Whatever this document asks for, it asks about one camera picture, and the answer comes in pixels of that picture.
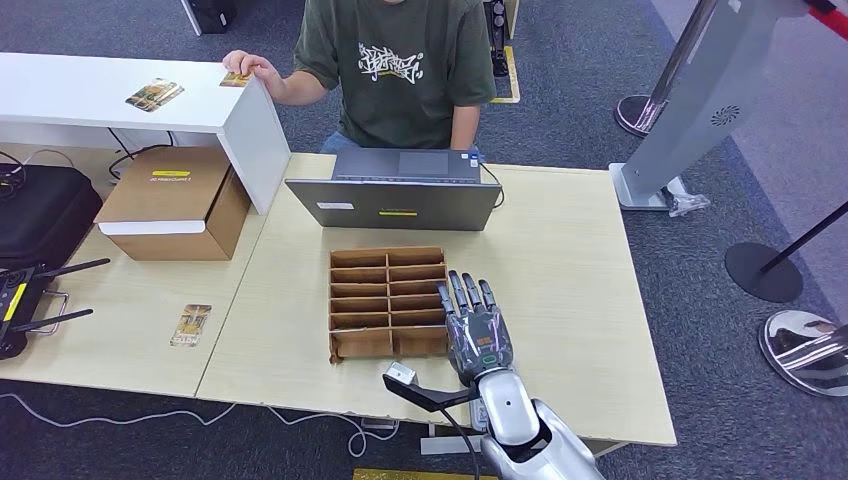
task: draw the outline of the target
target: red barrier tape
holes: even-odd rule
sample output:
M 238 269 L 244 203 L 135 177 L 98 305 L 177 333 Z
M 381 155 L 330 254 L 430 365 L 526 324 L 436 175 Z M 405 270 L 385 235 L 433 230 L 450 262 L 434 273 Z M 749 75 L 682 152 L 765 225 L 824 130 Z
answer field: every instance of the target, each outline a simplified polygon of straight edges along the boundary
M 821 13 L 815 8 L 811 8 L 810 15 L 827 25 L 828 28 L 836 32 L 840 37 L 848 40 L 848 17 L 844 13 L 839 10 L 832 10 L 830 13 Z

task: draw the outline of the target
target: white cable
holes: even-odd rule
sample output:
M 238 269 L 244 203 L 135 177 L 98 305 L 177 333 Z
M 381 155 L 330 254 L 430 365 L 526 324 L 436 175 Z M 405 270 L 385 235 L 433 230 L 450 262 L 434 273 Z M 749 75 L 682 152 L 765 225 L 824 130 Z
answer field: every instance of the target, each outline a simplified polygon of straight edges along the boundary
M 171 417 L 171 416 L 174 416 L 174 415 L 188 415 L 190 417 L 193 417 L 195 420 L 200 422 L 201 425 L 206 427 L 206 426 L 212 425 L 213 423 L 217 422 L 218 420 L 224 418 L 224 416 L 226 416 L 228 413 L 230 413 L 230 411 L 232 411 L 232 409 L 234 409 L 236 407 L 235 403 L 230 405 L 226 410 L 224 410 L 223 413 L 221 413 L 217 417 L 213 418 L 212 420 L 204 420 L 200 415 L 198 415 L 194 412 L 189 412 L 188 410 L 174 410 L 172 412 L 167 412 L 167 413 L 156 413 L 156 414 L 153 414 L 153 415 L 146 415 L 144 417 L 134 418 L 132 420 L 113 420 L 111 418 L 105 418 L 105 417 L 91 417 L 91 418 L 84 418 L 82 420 L 77 420 L 76 422 L 71 422 L 71 423 L 59 423 L 59 422 L 50 420 L 49 418 L 47 418 L 43 415 L 40 415 L 38 412 L 33 410 L 32 407 L 27 405 L 27 403 L 21 397 L 15 395 L 14 393 L 0 394 L 0 398 L 7 398 L 7 397 L 8 398 L 14 398 L 15 400 L 17 400 L 18 403 L 20 403 L 21 406 L 24 407 L 24 409 L 27 412 L 29 412 L 29 414 L 32 415 L 33 417 L 41 420 L 44 423 L 49 423 L 50 425 L 53 425 L 54 427 L 59 427 L 59 428 L 71 428 L 71 427 L 76 427 L 77 425 L 82 425 L 84 423 L 89 423 L 89 422 L 104 422 L 104 423 L 111 423 L 112 425 L 131 425 L 133 423 L 143 422 L 145 420 L 150 420 L 150 419 L 153 419 L 153 418 L 165 418 L 165 417 Z
M 200 415 L 198 415 L 194 412 L 190 412 L 188 410 L 174 410 L 174 411 L 167 412 L 167 413 L 156 413 L 156 414 L 153 414 L 153 415 L 145 415 L 143 417 L 134 418 L 132 420 L 113 420 L 111 418 L 105 418 L 105 417 L 91 417 L 91 418 L 84 418 L 82 420 L 77 420 L 77 421 L 71 422 L 71 423 L 59 423 L 59 422 L 56 422 L 54 420 L 50 420 L 49 418 L 39 414 L 38 412 L 33 410 L 32 407 L 30 407 L 21 397 L 19 397 L 18 395 L 14 394 L 14 393 L 0 394 L 0 399 L 3 399 L 3 398 L 14 398 L 24 408 L 24 410 L 29 412 L 30 415 L 37 418 L 38 420 L 41 420 L 44 423 L 47 423 L 49 425 L 53 425 L 54 427 L 58 427 L 58 428 L 71 428 L 71 427 L 76 427 L 78 425 L 82 425 L 84 423 L 90 423 L 90 422 L 104 422 L 104 423 L 110 423 L 112 425 L 131 425 L 133 423 L 143 422 L 145 420 L 151 420 L 151 419 L 154 419 L 154 418 L 171 417 L 171 416 L 174 416 L 174 415 L 188 415 L 188 416 L 194 418 L 195 420 L 197 420 L 198 422 L 200 422 L 200 424 L 203 425 L 204 427 L 207 427 L 207 426 L 212 425 L 213 423 L 217 422 L 218 420 L 224 418 L 234 408 L 236 408 L 236 404 L 234 403 L 234 404 L 230 405 L 229 407 L 227 407 L 226 410 L 224 410 L 222 413 L 220 413 L 218 416 L 216 416 L 212 420 L 204 420 Z M 396 421 L 395 426 L 394 426 L 394 430 L 392 430 L 392 433 L 390 433 L 389 435 L 386 435 L 385 437 L 381 437 L 381 436 L 379 436 L 375 433 L 366 432 L 365 430 L 362 429 L 362 427 L 358 423 L 354 422 L 353 420 L 351 420 L 351 419 L 349 419 L 349 418 L 347 418 L 343 415 L 338 415 L 338 414 L 335 414 L 335 413 L 318 413 L 318 414 L 315 414 L 315 415 L 307 415 L 305 417 L 301 417 L 301 418 L 298 418 L 296 420 L 289 421 L 289 420 L 286 420 L 285 418 L 283 418 L 283 416 L 280 415 L 279 413 L 277 413 L 277 411 L 274 410 L 273 408 L 271 408 L 271 407 L 266 407 L 266 408 L 268 408 L 268 410 L 270 410 L 271 413 L 274 414 L 274 416 L 276 416 L 278 419 L 280 419 L 280 421 L 282 421 L 284 424 L 286 424 L 288 426 L 296 425 L 300 422 L 305 422 L 307 420 L 312 420 L 314 418 L 321 418 L 321 417 L 339 418 L 339 419 L 342 419 L 342 420 L 350 423 L 351 425 L 356 427 L 356 430 L 357 430 L 357 432 L 354 433 L 353 435 L 351 435 L 350 438 L 347 441 L 347 451 L 354 458 L 359 458 L 362 455 L 365 455 L 365 450 L 368 448 L 367 437 L 372 437 L 372 438 L 375 438 L 375 439 L 381 440 L 381 441 L 391 440 L 395 435 L 397 435 L 398 429 L 400 428 L 400 422 Z M 353 451 L 353 440 L 356 439 L 357 437 L 362 437 L 362 449 L 360 449 L 359 452 L 354 452 Z
M 356 423 L 353 420 L 345 417 L 344 415 L 338 415 L 338 414 L 335 414 L 335 413 L 316 413 L 315 415 L 307 415 L 305 417 L 300 417 L 296 420 L 288 421 L 285 418 L 283 418 L 282 415 L 277 413 L 277 411 L 274 410 L 272 407 L 269 407 L 269 406 L 266 405 L 265 408 L 270 410 L 271 413 L 273 413 L 277 418 L 279 418 L 281 422 L 285 423 L 288 426 L 296 425 L 300 422 L 305 422 L 307 420 L 312 420 L 313 418 L 321 418 L 321 417 L 332 417 L 332 418 L 338 418 L 338 419 L 346 421 L 347 423 L 356 427 L 356 430 L 358 430 L 356 433 L 351 435 L 350 438 L 347 440 L 347 452 L 353 458 L 359 458 L 359 457 L 365 455 L 365 450 L 368 448 L 368 439 L 366 437 L 376 438 L 377 440 L 380 440 L 380 441 L 391 440 L 395 435 L 397 435 L 397 431 L 400 428 L 400 421 L 395 421 L 395 426 L 394 426 L 394 429 L 392 430 L 392 433 L 386 435 L 385 437 L 381 437 L 381 436 L 377 435 L 376 433 L 366 432 L 365 430 L 362 429 L 362 427 L 358 423 Z M 359 453 L 353 451 L 353 440 L 356 437 L 362 437 L 362 449 L 359 450 Z
M 59 150 L 53 150 L 53 149 L 50 149 L 50 148 L 42 148 L 41 150 L 36 150 L 36 151 L 32 152 L 32 153 L 30 154 L 30 156 L 28 156 L 28 157 L 26 158 L 26 160 L 24 160 L 24 161 L 23 161 L 23 162 L 21 162 L 21 163 L 23 163 L 24 165 L 26 165 L 27 163 L 29 163 L 29 161 L 30 161 L 30 160 L 32 160 L 32 158 L 33 158 L 33 157 L 35 157 L 35 156 L 36 156 L 36 155 L 38 155 L 39 153 L 44 153 L 44 152 L 56 153 L 56 154 L 58 154 L 58 155 L 61 155 L 61 156 L 65 157 L 65 159 L 68 161 L 68 163 L 70 163 L 70 164 L 71 164 L 71 168 L 77 168 L 77 167 L 74 165 L 74 161 L 73 161 L 73 160 L 71 160 L 71 157 L 69 157 L 69 156 L 65 155 L 64 153 L 60 152 Z

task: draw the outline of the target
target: playing card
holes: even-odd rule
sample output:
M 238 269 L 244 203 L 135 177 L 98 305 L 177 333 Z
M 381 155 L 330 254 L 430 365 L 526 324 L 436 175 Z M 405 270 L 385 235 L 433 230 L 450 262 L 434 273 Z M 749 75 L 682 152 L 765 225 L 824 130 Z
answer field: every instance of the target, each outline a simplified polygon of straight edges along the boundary
M 159 107 L 165 105 L 166 103 L 170 102 L 171 100 L 174 99 L 174 97 L 183 93 L 184 91 L 185 91 L 185 89 L 183 87 L 178 86 L 177 88 L 167 92 L 163 97 L 159 98 L 158 100 L 155 100 L 153 102 L 153 104 L 150 106 L 150 108 L 145 110 L 145 111 L 146 112 L 155 111 L 157 108 L 159 108 Z
M 241 75 L 238 73 L 229 72 L 224 77 L 224 79 L 221 80 L 221 83 L 219 85 L 221 85 L 222 87 L 244 87 L 245 85 L 247 85 L 247 81 L 250 80 L 251 75 L 253 74 L 249 73 L 247 75 Z
M 206 323 L 211 312 L 211 305 L 186 305 L 183 309 L 183 314 L 180 315 L 177 329 L 171 337 L 171 346 L 185 345 L 193 347 L 197 345 L 197 342 L 200 341 L 200 334 L 203 333 L 203 325 Z
M 182 92 L 183 88 L 176 83 L 157 78 L 135 92 L 126 102 L 145 112 L 152 112 Z

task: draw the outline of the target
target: silver robotic forearm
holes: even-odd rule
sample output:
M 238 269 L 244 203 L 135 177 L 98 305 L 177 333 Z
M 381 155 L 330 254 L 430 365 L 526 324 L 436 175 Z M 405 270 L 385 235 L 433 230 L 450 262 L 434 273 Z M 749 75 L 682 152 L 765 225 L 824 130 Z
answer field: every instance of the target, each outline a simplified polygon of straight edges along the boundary
M 515 372 L 487 373 L 479 389 L 489 415 L 480 449 L 498 478 L 603 480 L 589 448 L 544 402 L 529 399 Z

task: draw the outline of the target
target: cardboard compartment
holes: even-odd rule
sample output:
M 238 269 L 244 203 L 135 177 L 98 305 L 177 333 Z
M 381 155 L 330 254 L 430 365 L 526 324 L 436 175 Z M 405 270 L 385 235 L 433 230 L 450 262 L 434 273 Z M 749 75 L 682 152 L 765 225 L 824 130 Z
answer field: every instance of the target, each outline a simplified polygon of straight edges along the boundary
M 406 265 L 433 265 L 444 263 L 445 255 L 441 248 L 417 247 L 404 248 L 388 253 L 389 266 L 402 267 Z
M 447 351 L 438 294 L 447 269 L 440 248 L 336 250 L 329 273 L 331 363 Z
M 334 298 L 330 300 L 330 313 L 388 312 L 388 298 Z
M 445 311 L 441 308 L 428 310 L 410 310 L 408 312 L 393 312 L 392 327 L 409 327 L 415 325 L 445 325 Z
M 385 267 L 386 249 L 336 250 L 330 252 L 330 268 Z
M 391 304 L 392 312 L 442 308 L 442 300 L 441 297 L 439 297 L 439 294 L 390 297 L 389 303 Z
M 412 280 L 410 282 L 392 282 L 389 284 L 389 293 L 396 295 L 423 295 L 426 293 L 439 293 L 439 282 L 444 280 Z
M 410 280 L 445 280 L 447 270 L 445 264 L 436 265 L 411 265 L 404 267 L 389 267 L 390 282 L 404 282 Z
M 403 327 L 392 329 L 395 355 L 440 355 L 448 351 L 444 327 Z
M 330 269 L 330 283 L 386 283 L 384 267 Z
M 380 357 L 392 352 L 391 330 L 388 328 L 330 332 L 330 361 L 333 363 L 345 357 Z
M 385 284 L 380 283 L 331 283 L 330 298 L 385 297 L 389 294 Z
M 331 313 L 330 330 L 349 330 L 351 328 L 388 327 L 388 313 Z

